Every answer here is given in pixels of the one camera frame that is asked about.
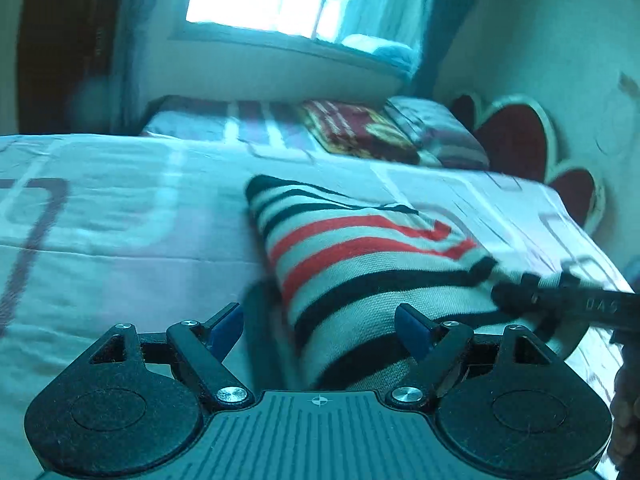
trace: bedspread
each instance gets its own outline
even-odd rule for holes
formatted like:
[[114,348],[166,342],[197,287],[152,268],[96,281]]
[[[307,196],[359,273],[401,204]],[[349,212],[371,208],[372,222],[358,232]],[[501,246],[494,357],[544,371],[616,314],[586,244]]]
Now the bedspread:
[[[630,290],[542,184],[269,145],[0,137],[0,478],[36,477],[24,412],[108,327],[156,332],[204,320],[265,275],[243,194],[259,173],[404,203],[453,222],[514,266]],[[590,329],[568,363],[610,401],[621,359],[607,338]],[[242,339],[225,364],[249,380]]]

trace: patterned pillow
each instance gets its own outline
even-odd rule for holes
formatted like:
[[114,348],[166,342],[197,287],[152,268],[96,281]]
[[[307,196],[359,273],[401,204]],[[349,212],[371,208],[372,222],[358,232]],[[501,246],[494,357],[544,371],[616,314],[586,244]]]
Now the patterned pillow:
[[388,119],[372,108],[332,101],[302,105],[306,127],[330,153],[418,164],[418,151]]
[[563,358],[587,329],[500,311],[490,298],[498,281],[557,286],[561,276],[579,280],[569,274],[540,279],[500,266],[444,217],[265,175],[251,180],[246,196],[282,292],[284,326],[306,388],[379,389],[399,381],[412,363],[394,333],[400,303],[482,333],[501,334],[511,322],[529,326]]
[[385,112],[418,149],[433,155],[444,168],[489,169],[489,159],[480,143],[447,107],[398,96],[386,102]]

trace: window sill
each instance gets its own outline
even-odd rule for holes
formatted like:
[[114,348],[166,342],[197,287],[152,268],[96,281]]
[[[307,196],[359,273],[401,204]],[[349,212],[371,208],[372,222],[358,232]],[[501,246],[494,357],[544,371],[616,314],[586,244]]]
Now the window sill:
[[411,73],[404,68],[368,52],[327,41],[290,36],[282,32],[229,27],[217,23],[184,22],[169,39],[175,41],[219,41],[290,50],[385,73],[404,82],[411,80]]

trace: striped pillow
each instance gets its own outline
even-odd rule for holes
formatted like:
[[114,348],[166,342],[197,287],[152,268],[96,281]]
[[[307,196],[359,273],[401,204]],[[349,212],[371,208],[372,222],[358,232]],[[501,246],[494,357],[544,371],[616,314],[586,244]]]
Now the striped pillow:
[[434,157],[444,168],[489,169],[489,159],[476,138],[441,104],[396,96],[385,105],[386,114],[418,147],[420,160],[432,166]]
[[483,333],[524,324],[563,358],[587,329],[498,310],[490,292],[500,280],[540,286],[579,280],[567,274],[541,280],[500,266],[443,219],[264,175],[251,180],[246,196],[309,389],[379,389],[399,381],[413,362],[394,333],[400,303],[436,322],[458,320]]

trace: red stripe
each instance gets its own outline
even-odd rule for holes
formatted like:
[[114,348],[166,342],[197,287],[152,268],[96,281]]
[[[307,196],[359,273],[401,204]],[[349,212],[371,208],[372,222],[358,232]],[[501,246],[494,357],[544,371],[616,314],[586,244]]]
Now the red stripe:
[[342,229],[343,227],[382,227],[386,229],[393,229],[411,238],[425,238],[435,242],[444,240],[451,233],[451,227],[439,220],[434,222],[433,229],[416,229],[413,227],[394,224],[388,218],[380,215],[329,218],[327,220],[319,220],[299,227],[280,240],[269,254],[271,265],[275,266],[280,257],[298,242],[301,242],[311,236],[319,235],[320,233],[327,231]]
[[288,305],[298,289],[308,280],[329,266],[344,260],[364,256],[371,253],[420,253],[442,256],[451,260],[459,260],[467,251],[476,247],[471,238],[466,238],[458,245],[446,251],[434,251],[418,249],[409,244],[404,244],[388,238],[362,237],[354,238],[334,246],[318,251],[316,254],[303,260],[289,273],[282,284],[282,296],[284,303]]

